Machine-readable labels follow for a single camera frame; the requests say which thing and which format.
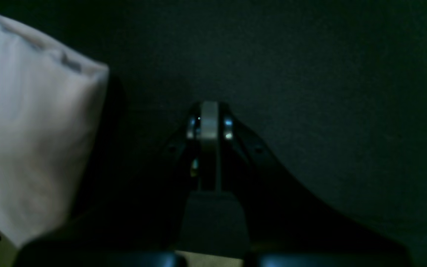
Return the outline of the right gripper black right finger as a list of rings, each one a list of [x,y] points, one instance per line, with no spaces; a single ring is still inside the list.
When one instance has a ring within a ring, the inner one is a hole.
[[[406,248],[310,192],[227,105],[210,102],[210,185],[231,192],[249,236],[245,267],[409,267]]]

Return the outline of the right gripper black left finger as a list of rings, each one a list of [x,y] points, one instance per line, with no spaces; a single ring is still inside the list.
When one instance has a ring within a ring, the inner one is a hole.
[[[185,203],[210,186],[210,102],[188,120],[120,191],[63,227],[26,245],[15,267],[186,267],[171,250]]]

